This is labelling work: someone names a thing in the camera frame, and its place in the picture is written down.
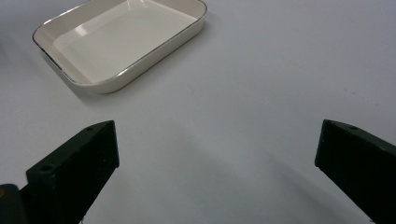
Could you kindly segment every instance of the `white table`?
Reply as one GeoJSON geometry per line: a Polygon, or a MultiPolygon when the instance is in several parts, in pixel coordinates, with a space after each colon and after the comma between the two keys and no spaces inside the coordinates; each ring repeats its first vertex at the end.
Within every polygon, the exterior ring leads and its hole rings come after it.
{"type": "Polygon", "coordinates": [[[369,223],[314,165],[321,122],[396,144],[396,2],[206,0],[204,30],[124,89],[69,87],[32,41],[81,0],[0,3],[0,181],[116,121],[84,223],[369,223]]]}

